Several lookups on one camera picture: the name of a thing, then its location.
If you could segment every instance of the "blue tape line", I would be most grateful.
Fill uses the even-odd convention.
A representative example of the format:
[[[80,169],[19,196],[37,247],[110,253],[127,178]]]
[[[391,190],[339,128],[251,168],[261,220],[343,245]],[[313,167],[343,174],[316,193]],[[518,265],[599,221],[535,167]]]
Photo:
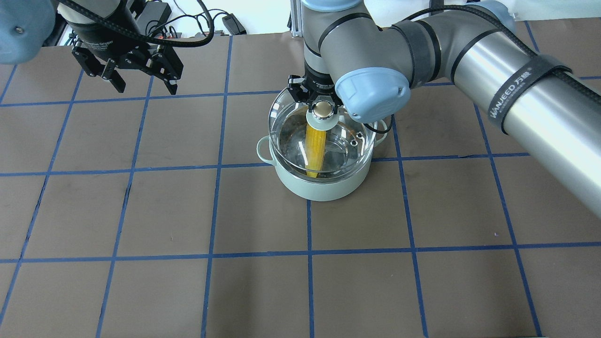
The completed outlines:
[[[35,172],[35,173],[0,173],[0,177],[13,177],[13,176],[45,176],[47,171]]]
[[[242,163],[242,164],[222,164],[222,168],[251,168],[251,167],[269,167],[270,164],[261,163]]]
[[[529,153],[499,153],[492,154],[493,157],[519,157],[519,156],[530,156]],[[440,156],[411,156],[403,157],[402,161],[431,161],[438,159],[465,159],[465,158],[488,158],[486,154],[476,154],[468,156],[459,155],[440,155]],[[373,158],[372,162],[394,162],[398,161],[398,158]],[[267,163],[239,163],[239,164],[222,164],[221,168],[252,168],[252,167],[269,167]],[[217,169],[218,165],[182,165],[173,167],[139,167],[135,168],[135,172],[139,171],[166,171],[166,170],[202,170],[202,169]],[[75,171],[51,171],[50,175],[103,175],[103,174],[121,174],[128,173],[130,169],[113,169],[113,170],[75,170]],[[35,171],[26,173],[0,173],[0,177],[13,177],[13,176],[44,176],[47,171]]]
[[[379,253],[411,253],[412,248],[378,248],[378,249],[334,249],[334,250],[313,250],[313,256],[330,254],[379,254]]]
[[[129,169],[51,171],[50,175],[104,175],[104,174],[123,174],[123,173],[128,173],[129,171],[130,171]]]
[[[159,256],[118,256],[114,260],[126,262],[132,260],[178,260],[178,259],[206,259],[209,254],[166,254]]]
[[[110,262],[111,257],[24,258],[23,263]]]
[[[240,95],[261,95],[261,94],[278,94],[279,90],[264,90],[264,91],[240,91],[236,93],[207,93],[207,94],[183,94],[183,95],[164,95],[150,96],[149,100],[169,100],[169,99],[185,99],[189,97],[212,97],[212,96],[240,96]],[[75,104],[79,103],[99,103],[99,102],[120,102],[120,101],[135,101],[146,100],[146,97],[117,97],[112,99],[90,99],[90,100],[74,100]],[[5,103],[0,104],[0,107],[15,107],[15,106],[45,106],[45,105],[66,105],[71,101],[50,101],[50,102],[24,102],[24,103]]]
[[[6,95],[6,92],[8,91],[8,86],[10,85],[10,82],[12,82],[14,73],[16,71],[17,71],[17,65],[14,65],[13,70],[10,72],[10,76],[8,76],[8,80],[6,81],[6,85],[4,86],[4,90],[2,91],[2,95],[0,95],[0,103],[2,103],[2,101],[4,100],[4,96]]]
[[[198,170],[198,169],[215,169],[217,165],[184,165],[181,167],[144,167],[135,168],[134,171],[166,171],[166,170]]]
[[[427,84],[424,84],[424,87],[434,87],[437,85],[454,85],[452,82],[430,82]]]
[[[442,156],[408,156],[401,157],[403,161],[431,161],[434,159],[462,159],[462,158],[487,158],[488,155],[475,154],[475,155],[442,155]]]
[[[238,91],[235,93],[228,93],[229,96],[238,95],[261,95],[261,94],[279,94],[281,90],[263,90],[263,91]]]
[[[538,49],[538,44],[536,43],[536,40],[534,39],[534,34],[532,34],[532,29],[530,28],[530,24],[528,23],[528,21],[524,21],[524,24],[526,25],[526,29],[528,30],[528,35],[530,35],[530,40],[532,41],[534,50],[537,52],[540,52],[540,50]]]
[[[396,158],[396,157],[379,157],[379,158],[372,158],[371,161],[372,162],[394,162],[394,161],[398,161],[398,158]]]
[[[492,154],[492,157],[497,158],[497,157],[523,157],[523,156],[530,156],[529,153],[505,153],[505,154]]]
[[[307,275],[309,282],[309,337],[315,338],[315,311],[313,306],[313,235],[311,234],[311,200],[307,200]]]
[[[164,96],[151,96],[151,100],[166,100],[166,99],[186,99],[189,97],[210,97],[210,96],[223,96],[224,93],[209,93],[209,94],[183,94],[183,95],[164,95]]]
[[[252,253],[213,253],[213,258],[241,258],[241,257],[278,257],[278,256],[306,256],[307,250],[295,251],[262,251]]]
[[[6,315],[6,309],[8,307],[8,302],[10,301],[10,297],[13,293],[14,284],[17,281],[17,276],[19,275],[19,271],[21,269],[21,264],[23,263],[23,258],[25,257],[25,251],[27,250],[27,246],[29,245],[29,239],[31,237],[31,233],[33,232],[35,221],[37,219],[37,215],[40,211],[40,205],[42,198],[44,197],[44,192],[46,191],[46,187],[48,186],[48,180],[50,178],[50,172],[52,171],[52,167],[54,166],[54,161],[56,160],[56,154],[58,154],[58,149],[61,146],[61,141],[63,140],[63,135],[65,134],[65,128],[67,127],[67,122],[69,120],[69,116],[71,115],[71,110],[73,108],[73,101],[75,100],[75,96],[77,95],[77,91],[79,90],[79,85],[81,83],[82,76],[84,75],[84,71],[81,70],[79,72],[79,78],[75,85],[75,89],[73,90],[73,95],[71,96],[71,102],[69,104],[69,108],[67,108],[67,112],[65,113],[65,118],[63,120],[63,125],[61,126],[61,132],[58,134],[58,139],[56,140],[56,146],[54,147],[54,152],[52,153],[52,158],[50,159],[50,164],[48,165],[48,171],[46,173],[46,177],[44,178],[44,184],[42,184],[40,197],[38,198],[37,204],[35,205],[33,216],[31,217],[31,222],[29,223],[29,227],[27,228],[27,235],[25,236],[25,242],[23,243],[23,247],[21,248],[21,254],[19,256],[19,261],[17,262],[17,266],[14,269],[13,278],[10,281],[10,286],[8,287],[8,292],[6,294],[6,298],[4,300],[4,305],[2,306],[2,312],[0,312],[0,327],[2,327],[2,321],[4,320],[4,315]]]
[[[224,138],[225,138],[225,115],[227,113],[228,88],[230,86],[230,66],[231,66],[231,47],[233,37],[230,36],[230,42],[227,52],[227,63],[225,67],[225,86],[224,103],[221,112],[221,135],[219,136],[219,158],[217,162],[217,175],[215,177],[215,196],[213,198],[213,217],[211,220],[211,237],[209,239],[209,258],[207,259],[207,275],[204,284],[203,317],[200,323],[200,336],[205,338],[207,335],[207,315],[209,312],[209,292],[211,287],[211,272],[213,269],[213,251],[215,249],[215,230],[217,227],[217,210],[219,203],[219,186],[221,184],[221,162],[223,160]]]
[[[150,98],[150,91],[152,89],[153,80],[154,80],[154,77],[151,76],[150,80],[148,82],[148,90],[146,92],[144,109],[142,110],[142,117],[140,118],[140,126],[138,129],[138,137],[136,139],[136,146],[133,149],[132,166],[129,170],[129,180],[127,181],[127,189],[125,190],[125,195],[123,197],[123,206],[121,207],[121,215],[119,217],[119,225],[117,227],[117,235],[115,237],[115,245],[113,247],[111,267],[109,268],[109,274],[106,279],[105,295],[102,298],[102,307],[100,308],[100,316],[98,318],[98,326],[96,327],[96,338],[100,338],[100,333],[102,332],[102,324],[105,319],[106,303],[108,302],[109,293],[111,291],[112,276],[115,271],[115,261],[116,261],[116,257],[117,257],[117,251],[119,250],[119,243],[121,241],[121,232],[123,231],[123,222],[125,220],[125,214],[126,214],[126,210],[127,210],[127,202],[129,201],[129,194],[132,190],[133,175],[135,173],[136,161],[138,159],[138,150],[140,148],[140,141],[142,140],[142,131],[144,130],[144,122],[146,119],[146,112],[148,110],[148,101]]]
[[[435,252],[450,252],[450,251],[480,251],[480,250],[509,250],[513,249],[513,245],[471,245],[465,247],[422,247],[415,248],[419,253],[435,253]]]
[[[560,242],[560,243],[534,243],[518,244],[520,249],[545,249],[545,248],[586,248],[601,247],[601,242]],[[341,255],[341,254],[380,254],[380,253],[426,253],[426,252],[451,252],[451,251],[486,251],[486,250],[513,250],[512,244],[507,245],[473,245],[459,247],[416,247],[416,248],[370,248],[370,249],[330,249],[311,250],[312,256]],[[294,251],[259,251],[245,253],[213,253],[217,259],[232,259],[241,257],[281,257],[281,256],[307,256],[308,250]],[[59,262],[110,262],[111,260],[176,260],[176,259],[204,259],[209,254],[175,254],[158,256],[117,256],[117,257],[51,257],[51,258],[23,258],[22,263],[59,263]],[[17,263],[18,259],[0,259],[2,263]]]
[[[124,101],[143,101],[146,97],[124,97],[124,98],[113,98],[113,99],[90,99],[90,100],[76,100],[74,103],[102,103],[102,102],[124,102]]]
[[[530,307],[530,314],[532,316],[534,328],[536,330],[536,334],[539,337],[541,337],[542,332],[540,329],[540,324],[538,322],[538,316],[536,314],[536,309],[534,308],[534,301],[532,300],[532,295],[530,294],[530,287],[528,286],[528,279],[526,278],[526,272],[524,270],[524,266],[522,263],[522,256],[520,255],[520,250],[519,250],[519,247],[517,246],[516,235],[513,231],[513,225],[511,224],[511,218],[509,217],[509,210],[507,209],[507,202],[505,200],[505,195],[503,194],[503,188],[501,187],[501,180],[499,179],[499,174],[496,170],[495,158],[492,156],[492,152],[490,151],[488,137],[486,137],[486,130],[484,129],[484,124],[482,123],[482,118],[480,117],[480,110],[478,109],[478,106],[476,104],[474,104],[474,109],[476,112],[476,117],[478,118],[478,124],[480,125],[480,131],[482,131],[482,137],[484,139],[484,145],[486,146],[486,152],[489,154],[490,166],[492,168],[492,172],[495,177],[496,188],[499,191],[499,198],[501,199],[501,206],[503,207],[503,213],[505,214],[505,220],[507,222],[507,228],[509,229],[511,243],[513,245],[513,249],[516,254],[517,266],[519,268],[520,275],[522,277],[522,283],[524,286],[524,291],[526,293],[526,298],[528,300],[528,306]]]
[[[601,247],[601,242],[518,244],[517,247],[519,247],[520,249],[585,248],[585,247]]]
[[[26,103],[3,103],[0,107],[23,107],[23,106],[49,106],[49,105],[68,105],[70,101],[53,101],[53,102],[26,102]]]
[[[394,146],[397,150],[398,158],[403,158],[401,147],[398,142],[397,122],[392,119],[392,131],[394,133]],[[405,206],[405,217],[407,219],[407,231],[409,232],[409,244],[411,246],[411,259],[413,261],[413,273],[415,275],[415,289],[417,292],[417,300],[419,303],[419,315],[421,316],[421,328],[424,337],[428,338],[428,325],[426,322],[426,308],[424,307],[424,297],[421,290],[421,279],[419,277],[419,265],[417,261],[417,253],[415,251],[415,239],[413,237],[413,226],[411,224],[411,212],[409,209],[409,199],[407,197],[407,185],[405,181],[405,173],[403,169],[403,161],[398,162],[398,172],[401,176],[401,188],[403,190],[403,203]]]

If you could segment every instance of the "yellow corn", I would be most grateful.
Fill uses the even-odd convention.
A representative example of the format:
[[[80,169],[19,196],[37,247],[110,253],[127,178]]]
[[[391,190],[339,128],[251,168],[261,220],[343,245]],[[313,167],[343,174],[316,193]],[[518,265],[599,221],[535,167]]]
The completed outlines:
[[[305,153],[307,154],[307,166],[309,170],[321,170],[323,155],[326,151],[326,132],[318,131],[307,124],[307,135],[305,136]],[[317,177],[318,173],[307,171],[307,176]]]

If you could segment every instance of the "power adapter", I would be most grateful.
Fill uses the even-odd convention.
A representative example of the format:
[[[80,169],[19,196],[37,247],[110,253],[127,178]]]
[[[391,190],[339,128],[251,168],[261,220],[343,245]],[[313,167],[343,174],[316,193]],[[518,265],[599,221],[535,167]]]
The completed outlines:
[[[246,28],[242,26],[238,18],[233,14],[228,14],[221,18],[223,21],[225,28],[230,32],[231,35],[242,35],[246,34]]]

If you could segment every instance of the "grid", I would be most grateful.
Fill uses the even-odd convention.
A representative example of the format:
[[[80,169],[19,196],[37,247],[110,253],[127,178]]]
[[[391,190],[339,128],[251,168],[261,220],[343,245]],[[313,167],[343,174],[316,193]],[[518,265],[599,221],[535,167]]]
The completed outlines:
[[[525,23],[526,28],[528,30],[528,34],[531,37],[532,43],[535,46],[535,49],[538,51],[537,43],[532,34],[531,28],[528,25],[528,22]],[[490,149],[488,138],[486,135],[486,131],[484,129],[484,124],[482,118],[480,117],[480,113],[478,111],[478,107],[474,105],[474,113],[478,119],[478,124],[480,125],[480,130],[482,133],[482,137],[484,140],[484,144],[486,146],[486,153],[477,154],[477,155],[469,155],[469,156],[403,156],[401,154],[401,148],[399,143],[399,136],[397,132],[396,122],[392,121],[392,130],[394,135],[394,145],[397,156],[396,157],[388,157],[388,158],[374,158],[373,162],[397,162],[398,163],[398,172],[401,180],[401,187],[403,190],[403,203],[405,209],[405,217],[407,221],[407,231],[409,233],[409,247],[399,247],[399,248],[371,248],[371,249],[345,249],[345,250],[313,250],[312,244],[312,230],[311,230],[311,201],[307,200],[307,250],[299,250],[299,251],[262,251],[262,252],[241,252],[241,253],[215,253],[215,231],[216,231],[216,219],[217,219],[217,210],[219,204],[219,187],[221,181],[221,170],[223,168],[242,168],[242,167],[264,167],[268,166],[264,163],[246,163],[246,164],[222,164],[223,157],[223,149],[224,149],[224,134],[225,134],[225,119],[226,119],[226,111],[227,111],[227,101],[229,96],[239,96],[239,95],[256,95],[256,94],[277,94],[279,91],[255,91],[255,92],[228,92],[229,86],[229,78],[230,78],[230,64],[231,64],[231,54],[232,54],[232,44],[233,38],[229,38],[228,45],[228,58],[227,58],[227,71],[225,77],[225,88],[223,93],[211,93],[211,94],[191,94],[191,95],[176,95],[176,96],[151,96],[151,88],[153,85],[153,78],[150,79],[148,83],[148,90],[145,97],[131,97],[124,99],[99,99],[99,100],[76,100],[75,97],[78,92],[79,85],[82,80],[83,71],[80,72],[77,84],[75,86],[75,90],[73,92],[72,98],[70,101],[58,101],[58,102],[33,102],[33,103],[2,103],[4,96],[10,86],[10,82],[13,79],[13,76],[16,72],[17,66],[14,66],[8,82],[2,92],[2,96],[0,96],[0,107],[10,107],[10,106],[32,106],[32,105],[58,105],[58,104],[68,104],[69,107],[67,109],[66,116],[64,118],[61,132],[56,141],[56,146],[54,148],[54,152],[52,155],[52,159],[48,166],[47,171],[41,172],[23,172],[23,173],[0,173],[0,177],[12,177],[12,176],[44,176],[44,183],[40,192],[40,196],[35,207],[35,211],[32,216],[31,223],[29,225],[27,236],[25,242],[23,243],[20,258],[18,259],[0,259],[0,263],[16,263],[16,268],[14,270],[13,277],[11,279],[10,287],[8,290],[8,294],[6,296],[5,302],[2,306],[2,312],[0,313],[0,325],[2,325],[2,321],[4,320],[4,316],[7,311],[7,307],[10,303],[11,293],[14,289],[14,285],[17,280],[17,276],[19,275],[20,268],[23,263],[50,263],[50,262],[110,262],[110,270],[108,274],[108,279],[106,281],[106,289],[102,302],[102,309],[100,312],[100,317],[98,321],[96,337],[100,337],[103,327],[103,320],[105,317],[106,304],[108,302],[109,294],[111,291],[111,281],[113,272],[115,269],[115,263],[119,261],[136,261],[136,260],[181,260],[181,259],[206,259],[207,260],[207,271],[206,271],[206,285],[204,291],[204,304],[203,304],[203,316],[199,318],[201,324],[201,337],[206,336],[207,329],[207,314],[209,310],[209,294],[211,287],[211,275],[212,275],[212,265],[213,259],[221,258],[237,258],[237,257],[273,257],[273,256],[306,256],[307,257],[307,270],[308,270],[308,304],[309,304],[309,331],[310,337],[315,336],[315,327],[314,327],[314,299],[313,299],[313,257],[319,255],[341,255],[341,254],[373,254],[373,253],[410,253],[412,257],[413,263],[413,272],[415,275],[415,284],[416,284],[416,294],[418,298],[419,304],[419,312],[421,316],[421,326],[423,330],[423,334],[425,337],[429,336],[428,326],[427,326],[427,318],[426,311],[427,309],[424,306],[424,300],[422,295],[421,288],[421,280],[419,274],[419,263],[418,263],[418,253],[425,252],[441,252],[441,251],[478,251],[478,250],[513,250],[517,265],[519,267],[520,276],[523,283],[523,288],[527,297],[528,306],[532,316],[532,322],[534,324],[534,328],[536,330],[536,334],[538,336],[542,336],[543,332],[541,330],[540,324],[538,322],[537,312],[535,309],[535,304],[532,299],[529,290],[528,279],[526,277],[526,272],[524,269],[524,265],[522,263],[522,258],[520,256],[521,249],[532,249],[532,248],[565,248],[565,247],[601,247],[601,242],[557,242],[557,243],[543,243],[543,244],[519,244],[516,240],[513,226],[511,223],[510,213],[507,209],[507,203],[504,197],[503,188],[501,186],[501,181],[499,179],[499,175],[495,165],[496,158],[504,158],[504,157],[517,157],[517,156],[529,156],[527,153],[493,153]],[[582,79],[601,79],[601,76],[586,76],[582,77]],[[446,86],[452,85],[450,82],[439,82],[427,84],[426,86]],[[148,108],[148,103],[151,100],[161,100],[161,99],[176,99],[181,97],[208,97],[208,96],[218,96],[223,97],[223,109],[222,109],[222,117],[221,117],[221,137],[219,141],[219,158],[218,163],[216,165],[191,165],[191,166],[179,166],[179,167],[137,167],[136,160],[138,157],[138,150],[140,145],[140,140],[142,137],[142,133],[144,130],[144,122],[145,116]],[[65,128],[67,126],[67,122],[69,120],[69,116],[74,104],[78,103],[94,103],[94,102],[111,102],[111,101],[129,101],[129,100],[143,100],[144,101],[144,110],[142,112],[142,117],[139,122],[139,131],[136,139],[135,149],[133,153],[132,164],[130,168],[124,168],[120,170],[88,170],[88,171],[53,171],[53,165],[56,159],[56,156],[59,151],[59,147],[61,145],[61,140],[64,135]],[[411,221],[411,211],[409,205],[409,199],[407,196],[407,184],[404,173],[403,164],[407,161],[435,161],[439,159],[460,159],[460,158],[487,158],[490,161],[490,166],[493,171],[493,175],[495,178],[496,187],[498,190],[499,198],[502,204],[502,209],[504,212],[505,220],[507,223],[507,228],[511,237],[510,245],[477,245],[477,246],[456,246],[456,247],[418,247],[415,244],[415,239],[413,237],[413,228]],[[121,231],[123,229],[124,218],[127,210],[127,202],[129,199],[130,190],[133,183],[133,178],[135,173],[145,172],[145,171],[165,171],[165,170],[203,170],[203,169],[215,169],[216,170],[216,179],[215,179],[215,194],[213,199],[213,213],[212,213],[212,222],[211,222],[211,230],[210,230],[210,242],[209,242],[209,252],[207,254],[182,254],[182,255],[162,255],[162,256],[118,256],[117,251],[120,243]],[[44,197],[44,192],[47,187],[48,180],[51,176],[54,175],[81,175],[81,174],[90,174],[90,175],[98,175],[98,174],[118,174],[118,173],[128,173],[129,180],[127,184],[127,189],[125,195],[123,197],[123,207],[121,208],[121,214],[118,224],[117,236],[115,238],[115,244],[112,256],[107,257],[57,257],[57,258],[25,258],[25,251],[28,246],[28,241],[35,226],[35,221],[37,218],[37,214],[39,212],[40,204]]]

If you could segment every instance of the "light blue joint cap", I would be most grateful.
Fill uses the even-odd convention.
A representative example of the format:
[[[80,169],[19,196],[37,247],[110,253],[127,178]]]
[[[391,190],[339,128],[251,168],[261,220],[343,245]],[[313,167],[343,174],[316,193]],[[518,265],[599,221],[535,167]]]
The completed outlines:
[[[302,0],[302,4],[310,10],[318,12],[339,12],[360,4],[363,0]]]
[[[513,34],[516,33],[516,21],[513,19],[511,15],[509,15],[509,9],[502,3],[495,0],[485,0],[480,2],[473,2],[469,4],[470,6],[480,6],[484,7],[487,10],[491,11],[499,21],[505,27],[507,27]]]
[[[351,118],[360,123],[371,123],[396,113],[411,97],[405,75],[383,67],[346,73],[336,81],[335,88]]]
[[[52,32],[55,13],[50,0],[0,0],[0,64],[33,59]]]

